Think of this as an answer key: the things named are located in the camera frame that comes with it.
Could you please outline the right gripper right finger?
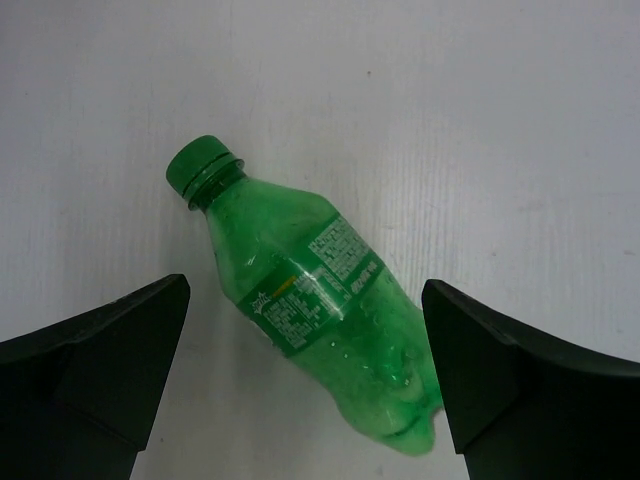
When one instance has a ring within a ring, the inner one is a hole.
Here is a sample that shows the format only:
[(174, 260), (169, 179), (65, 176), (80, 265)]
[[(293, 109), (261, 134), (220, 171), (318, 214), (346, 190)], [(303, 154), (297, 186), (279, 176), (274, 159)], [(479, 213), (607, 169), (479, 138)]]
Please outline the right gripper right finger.
[(561, 340), (442, 280), (423, 314), (472, 479), (636, 479), (639, 365)]

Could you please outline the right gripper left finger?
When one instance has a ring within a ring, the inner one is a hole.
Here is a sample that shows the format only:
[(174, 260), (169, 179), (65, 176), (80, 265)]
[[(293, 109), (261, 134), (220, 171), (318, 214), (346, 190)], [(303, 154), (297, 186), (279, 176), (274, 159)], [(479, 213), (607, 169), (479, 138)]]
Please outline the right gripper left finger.
[(190, 299), (171, 274), (1, 344), (1, 476), (127, 479), (147, 447)]

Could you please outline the green plastic bottle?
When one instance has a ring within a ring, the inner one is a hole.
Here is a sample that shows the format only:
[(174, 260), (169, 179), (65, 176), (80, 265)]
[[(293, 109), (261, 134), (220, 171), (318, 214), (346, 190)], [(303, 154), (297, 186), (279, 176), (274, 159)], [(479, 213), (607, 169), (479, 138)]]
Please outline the green plastic bottle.
[(358, 433), (429, 453), (442, 398), (421, 309), (324, 197), (246, 175), (211, 135), (166, 178), (207, 221), (224, 295)]

